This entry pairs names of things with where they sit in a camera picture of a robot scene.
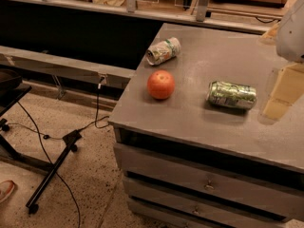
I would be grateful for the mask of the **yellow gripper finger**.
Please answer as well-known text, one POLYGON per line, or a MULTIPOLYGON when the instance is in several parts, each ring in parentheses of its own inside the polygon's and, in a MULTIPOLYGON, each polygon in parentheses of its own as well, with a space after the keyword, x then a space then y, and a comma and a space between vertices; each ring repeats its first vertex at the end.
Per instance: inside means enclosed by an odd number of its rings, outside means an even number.
POLYGON ((266 45, 274 45, 276 43, 276 35, 279 28, 279 23, 271 26, 266 32, 260 37, 260 42, 266 45))
POLYGON ((304 94, 304 64, 290 63, 282 68, 275 81, 262 115, 278 121, 304 94))

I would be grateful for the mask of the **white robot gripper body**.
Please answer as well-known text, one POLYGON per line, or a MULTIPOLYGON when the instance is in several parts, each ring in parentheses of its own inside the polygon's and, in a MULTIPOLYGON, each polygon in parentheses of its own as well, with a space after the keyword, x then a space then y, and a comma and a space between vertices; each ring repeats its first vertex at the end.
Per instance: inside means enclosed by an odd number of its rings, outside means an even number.
POLYGON ((296 0, 281 19, 276 53, 290 62, 304 63, 304 0, 296 0))

